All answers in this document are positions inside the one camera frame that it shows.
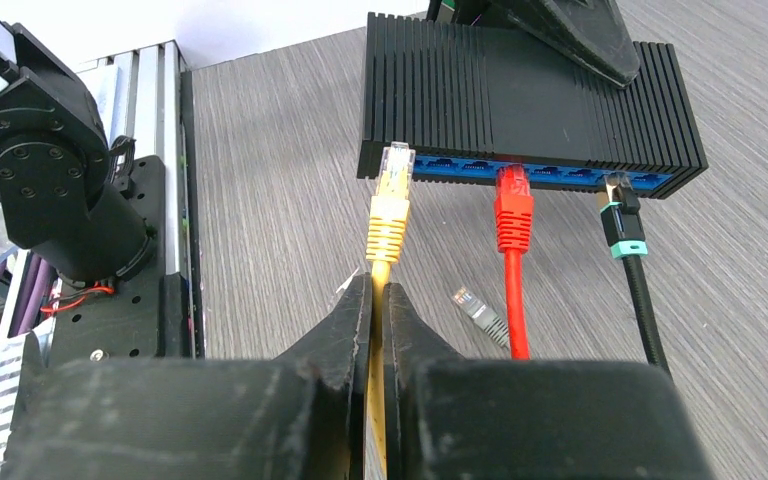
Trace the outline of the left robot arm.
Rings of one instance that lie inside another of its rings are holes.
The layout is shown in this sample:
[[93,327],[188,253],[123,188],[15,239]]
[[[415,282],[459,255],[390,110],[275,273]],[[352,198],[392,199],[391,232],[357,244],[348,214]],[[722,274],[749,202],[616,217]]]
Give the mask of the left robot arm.
[[[370,14],[358,174],[394,142],[420,154],[502,149],[491,98],[542,65],[626,87],[641,62],[612,1],[494,1],[506,24]],[[0,21],[0,204],[9,239],[67,278],[129,279],[154,253],[115,184],[116,151],[85,83],[19,24]]]

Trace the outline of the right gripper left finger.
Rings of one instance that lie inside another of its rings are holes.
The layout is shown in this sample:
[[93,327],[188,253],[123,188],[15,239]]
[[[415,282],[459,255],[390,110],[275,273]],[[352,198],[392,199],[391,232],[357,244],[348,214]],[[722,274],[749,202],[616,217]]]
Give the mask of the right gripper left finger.
[[360,479],[372,285],[272,360],[76,360],[26,373],[4,479]]

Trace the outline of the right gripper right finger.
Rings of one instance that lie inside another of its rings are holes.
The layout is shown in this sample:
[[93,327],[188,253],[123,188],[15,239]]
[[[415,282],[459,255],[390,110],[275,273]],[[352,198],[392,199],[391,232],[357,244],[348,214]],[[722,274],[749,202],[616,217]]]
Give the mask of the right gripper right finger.
[[391,479],[710,479],[678,390],[638,362],[468,359],[383,294]]

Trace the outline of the black network switch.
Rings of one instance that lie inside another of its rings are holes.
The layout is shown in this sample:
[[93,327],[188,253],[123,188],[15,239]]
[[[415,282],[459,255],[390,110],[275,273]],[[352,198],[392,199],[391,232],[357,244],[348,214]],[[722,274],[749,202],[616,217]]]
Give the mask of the black network switch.
[[379,175],[392,142],[417,181],[492,185],[519,164],[536,189],[593,193],[612,173],[663,199],[708,161],[670,44],[635,42],[617,88],[519,31],[367,18],[357,175]]

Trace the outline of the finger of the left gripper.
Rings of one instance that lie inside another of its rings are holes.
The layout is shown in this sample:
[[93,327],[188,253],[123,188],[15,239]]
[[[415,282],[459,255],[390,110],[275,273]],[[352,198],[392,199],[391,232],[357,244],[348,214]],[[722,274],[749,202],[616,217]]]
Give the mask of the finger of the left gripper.
[[492,5],[519,28],[620,88],[637,77],[640,60],[614,1],[498,0]]

